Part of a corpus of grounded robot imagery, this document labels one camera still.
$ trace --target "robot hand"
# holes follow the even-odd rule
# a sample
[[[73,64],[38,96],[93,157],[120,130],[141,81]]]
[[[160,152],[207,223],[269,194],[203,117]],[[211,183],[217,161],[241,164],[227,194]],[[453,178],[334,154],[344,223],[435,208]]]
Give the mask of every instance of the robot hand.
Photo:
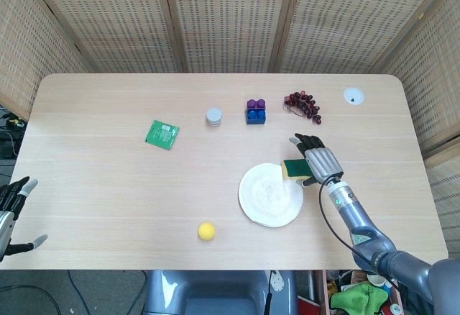
[[[11,235],[16,220],[19,218],[22,207],[33,188],[38,184],[37,180],[24,177],[20,181],[0,187],[0,261],[5,255],[13,255],[20,252],[28,252],[40,246],[46,239],[44,234],[34,242],[23,245],[11,245]]]
[[[339,162],[332,151],[324,147],[320,138],[302,134],[295,134],[289,139],[307,160],[314,177],[302,181],[302,187],[313,183],[324,183],[326,180],[339,182],[344,174]]]

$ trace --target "yellow ball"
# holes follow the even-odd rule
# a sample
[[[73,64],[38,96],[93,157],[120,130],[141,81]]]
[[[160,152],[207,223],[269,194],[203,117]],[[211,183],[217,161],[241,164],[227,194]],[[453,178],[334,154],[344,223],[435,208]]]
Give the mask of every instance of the yellow ball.
[[[203,241],[209,241],[216,236],[216,228],[211,223],[202,223],[198,228],[198,236]]]

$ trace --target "green scouring pad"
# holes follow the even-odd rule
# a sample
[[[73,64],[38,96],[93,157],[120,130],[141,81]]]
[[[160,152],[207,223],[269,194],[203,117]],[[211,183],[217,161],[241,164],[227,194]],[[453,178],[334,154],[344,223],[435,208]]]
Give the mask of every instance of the green scouring pad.
[[[283,160],[282,177],[285,180],[308,180],[313,176],[305,159]]]

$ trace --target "white plate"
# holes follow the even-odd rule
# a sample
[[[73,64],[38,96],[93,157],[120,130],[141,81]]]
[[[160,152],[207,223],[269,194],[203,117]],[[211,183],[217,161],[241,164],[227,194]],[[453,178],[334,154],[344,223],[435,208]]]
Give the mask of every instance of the white plate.
[[[239,203],[253,221],[266,227],[282,227],[302,208],[303,189],[295,181],[282,179],[281,165],[259,164],[239,183]]]

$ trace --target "white cup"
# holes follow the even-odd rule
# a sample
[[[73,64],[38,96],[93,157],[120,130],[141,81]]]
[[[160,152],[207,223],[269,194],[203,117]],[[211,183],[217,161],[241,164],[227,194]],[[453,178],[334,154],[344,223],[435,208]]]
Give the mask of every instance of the white cup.
[[[385,281],[387,281],[385,278],[383,278],[380,275],[376,274],[367,274],[367,280],[375,287],[381,288],[385,284]]]

